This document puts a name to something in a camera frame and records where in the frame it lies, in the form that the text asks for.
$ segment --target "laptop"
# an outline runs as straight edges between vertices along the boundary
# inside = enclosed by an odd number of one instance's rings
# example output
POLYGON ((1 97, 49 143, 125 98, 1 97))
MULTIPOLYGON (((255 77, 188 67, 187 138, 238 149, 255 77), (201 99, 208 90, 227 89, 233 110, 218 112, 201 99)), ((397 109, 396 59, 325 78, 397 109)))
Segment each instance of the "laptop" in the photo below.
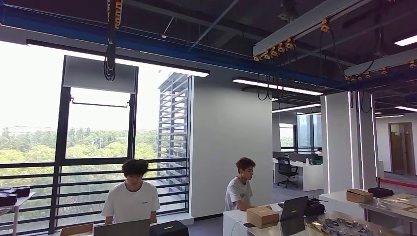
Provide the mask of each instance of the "laptop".
POLYGON ((303 218, 307 201, 308 196, 286 200, 282 207, 281 221, 303 218))
POLYGON ((149 236, 150 220, 138 220, 94 227, 94 236, 149 236))

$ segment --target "white pillar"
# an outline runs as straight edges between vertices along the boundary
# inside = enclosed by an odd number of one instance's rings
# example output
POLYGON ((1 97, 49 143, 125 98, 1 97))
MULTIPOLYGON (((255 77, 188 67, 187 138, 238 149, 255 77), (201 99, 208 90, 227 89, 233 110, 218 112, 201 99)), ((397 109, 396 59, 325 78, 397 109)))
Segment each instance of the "white pillar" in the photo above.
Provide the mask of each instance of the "white pillar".
POLYGON ((324 192, 375 187, 376 142, 372 95, 321 97, 324 192))

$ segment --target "ceiling light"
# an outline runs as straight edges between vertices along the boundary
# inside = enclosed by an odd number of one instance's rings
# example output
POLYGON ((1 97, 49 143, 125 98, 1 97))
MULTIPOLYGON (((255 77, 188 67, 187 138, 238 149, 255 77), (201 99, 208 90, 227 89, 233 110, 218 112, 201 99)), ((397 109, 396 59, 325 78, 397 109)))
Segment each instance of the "ceiling light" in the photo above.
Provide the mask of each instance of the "ceiling light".
POLYGON ((271 84, 266 84, 266 83, 262 83, 262 82, 258 83, 256 81, 251 81, 251 80, 236 79, 236 80, 233 80, 233 82, 246 84, 246 85, 261 86, 261 87, 264 87, 264 88, 269 87, 270 89, 279 89, 279 90, 284 90, 284 91, 288 91, 288 92, 303 93, 303 94, 314 95, 314 96, 323 95, 323 93, 321 93, 321 92, 314 92, 314 91, 309 91, 309 90, 304 90, 304 89, 297 89, 297 88, 290 88, 290 87, 282 88, 282 86, 271 85, 271 84))
MULTIPOLYGON (((39 46, 36 44, 28 44, 28 45, 33 48, 42 48, 43 50, 53 50, 54 52, 59 52, 59 53, 62 53, 63 55, 104 61, 104 56, 68 51, 68 50, 57 49, 57 48, 44 47, 44 46, 39 46)), ((144 66, 146 68, 155 68, 157 70, 159 69, 159 70, 176 72, 176 73, 186 74, 186 75, 194 75, 194 76, 199 76, 199 77, 206 77, 207 75, 209 75, 209 73, 201 72, 201 71, 186 70, 186 69, 180 69, 180 68, 174 68, 174 67, 168 67, 168 66, 162 66, 162 65, 154 65, 154 64, 143 63, 143 62, 132 61, 132 60, 124 60, 124 59, 119 59, 119 58, 116 58, 116 63, 123 64, 123 65, 132 65, 132 66, 137 66, 137 67, 144 66)))
POLYGON ((403 117, 404 115, 392 115, 392 116, 382 116, 382 117, 375 117, 375 118, 389 118, 389 117, 403 117))
POLYGON ((298 110, 298 109, 310 108, 310 107, 319 107, 319 106, 320 106, 320 103, 304 105, 304 106, 296 106, 296 107, 287 107, 287 108, 282 108, 278 110, 273 110, 272 113, 286 112, 286 111, 292 111, 292 110, 298 110))
POLYGON ((411 111, 411 112, 417 112, 417 109, 416 108, 411 108, 411 107, 398 106, 398 107, 395 107, 395 108, 402 109, 402 110, 407 110, 407 111, 411 111))
POLYGON ((398 46, 406 46, 417 42, 417 35, 395 42, 398 46))
POLYGON ((304 113, 304 114, 297 114, 296 116, 309 116, 309 115, 320 115, 321 112, 311 112, 311 113, 304 113))

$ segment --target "ceiling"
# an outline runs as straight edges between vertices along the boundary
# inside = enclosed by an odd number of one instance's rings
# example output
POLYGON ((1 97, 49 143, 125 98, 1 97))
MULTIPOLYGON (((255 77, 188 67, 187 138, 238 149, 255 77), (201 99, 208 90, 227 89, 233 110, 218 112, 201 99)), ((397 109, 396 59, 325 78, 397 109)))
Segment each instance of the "ceiling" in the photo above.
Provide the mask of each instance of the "ceiling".
MULTIPOLYGON (((285 12, 283 1, 295 4, 295 13, 300 16, 324 0, 240 0, 230 11, 211 29, 200 41, 197 47, 215 48, 232 52, 243 57, 252 57, 252 47, 288 24, 278 15, 285 12)), ((78 21, 96 23, 107 22, 107 5, 103 0, 86 0, 82 5, 74 4, 71 0, 3 0, 5 4, 34 9, 37 11, 58 14, 78 21)), ((152 33, 167 36, 164 40, 175 40, 185 45, 192 45, 206 31, 218 16, 233 2, 233 0, 123 0, 120 30, 141 33, 152 33)), ((395 41, 403 39, 410 33, 417 34, 414 14, 417 13, 415 0, 373 0, 331 22, 337 56, 342 69, 352 65, 371 61, 374 57, 381 58, 400 53, 417 47, 412 44, 400 47, 395 41), (383 25, 381 44, 376 49, 378 30, 375 26, 383 25), (341 39, 351 37, 343 43, 341 39)), ((320 47, 320 30, 316 30, 296 41, 297 51, 280 59, 280 63, 293 61, 285 65, 292 71, 305 72, 312 75, 322 75, 334 80, 344 80, 338 64, 335 62, 335 50, 331 34, 323 33, 321 45, 322 59, 319 53, 306 56, 306 52, 320 47)), ((395 105, 417 105, 417 73, 407 72, 396 76, 380 77, 358 82, 357 88, 374 93, 376 109, 384 114, 405 113, 393 108, 395 105)), ((317 87, 284 80, 289 87, 319 90, 325 94, 339 92, 336 89, 317 87)), ((316 96, 276 92, 274 96, 281 101, 303 105, 320 100, 316 96)))

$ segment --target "cardboard box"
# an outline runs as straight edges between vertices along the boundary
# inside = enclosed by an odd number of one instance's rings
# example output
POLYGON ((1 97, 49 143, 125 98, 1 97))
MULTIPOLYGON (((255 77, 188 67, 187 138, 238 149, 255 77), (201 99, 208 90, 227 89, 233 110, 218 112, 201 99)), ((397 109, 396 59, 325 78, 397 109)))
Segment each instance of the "cardboard box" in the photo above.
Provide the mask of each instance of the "cardboard box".
POLYGON ((246 220, 259 229, 267 228, 278 224, 279 215, 266 207, 255 207, 246 210, 246 220))
POLYGON ((92 230, 93 230, 93 224, 67 227, 61 230, 60 236, 74 236, 74 235, 87 236, 87 235, 92 235, 92 230))
POLYGON ((367 203, 374 200, 374 195, 359 189, 346 190, 346 200, 354 203, 367 203))

